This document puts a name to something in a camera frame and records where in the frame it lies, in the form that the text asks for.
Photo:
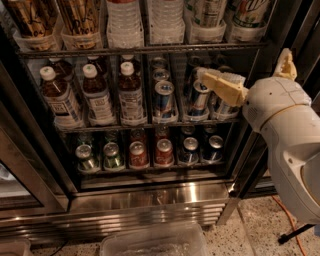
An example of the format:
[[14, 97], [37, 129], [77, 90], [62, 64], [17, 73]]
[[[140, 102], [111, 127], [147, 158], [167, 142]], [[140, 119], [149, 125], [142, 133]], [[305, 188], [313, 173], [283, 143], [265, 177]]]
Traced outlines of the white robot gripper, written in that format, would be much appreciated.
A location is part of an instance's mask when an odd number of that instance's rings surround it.
[[248, 91], [244, 87], [246, 78], [241, 75], [209, 68], [197, 71], [200, 82], [228, 105], [244, 104], [243, 116], [255, 132], [260, 132], [270, 118], [284, 111], [311, 109], [311, 98], [294, 81], [297, 70], [290, 49], [281, 51], [273, 75], [257, 80]]

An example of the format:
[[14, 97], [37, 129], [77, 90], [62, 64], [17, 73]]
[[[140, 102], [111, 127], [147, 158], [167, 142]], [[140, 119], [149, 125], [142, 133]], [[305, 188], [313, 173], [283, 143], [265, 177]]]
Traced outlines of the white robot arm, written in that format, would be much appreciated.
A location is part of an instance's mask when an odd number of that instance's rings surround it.
[[282, 50], [272, 76], [247, 89], [233, 73], [202, 68], [200, 82], [240, 107], [268, 147], [268, 169], [287, 209], [300, 221], [320, 223], [320, 117], [296, 82], [292, 52]]

